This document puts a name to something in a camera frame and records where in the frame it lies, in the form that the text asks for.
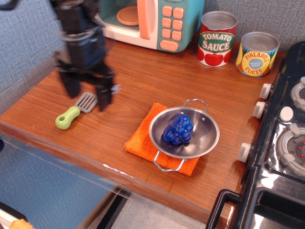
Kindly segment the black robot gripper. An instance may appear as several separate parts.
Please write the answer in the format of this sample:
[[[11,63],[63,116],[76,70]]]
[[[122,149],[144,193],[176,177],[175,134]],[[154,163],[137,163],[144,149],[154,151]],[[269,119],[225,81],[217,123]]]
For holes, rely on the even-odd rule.
[[[95,85],[102,112],[112,103],[116,85],[113,70],[104,62],[107,49],[103,25],[95,17],[99,2],[53,0],[51,6],[61,23],[60,39],[65,42],[65,49],[55,54],[61,81],[70,98],[80,93],[81,81]]]

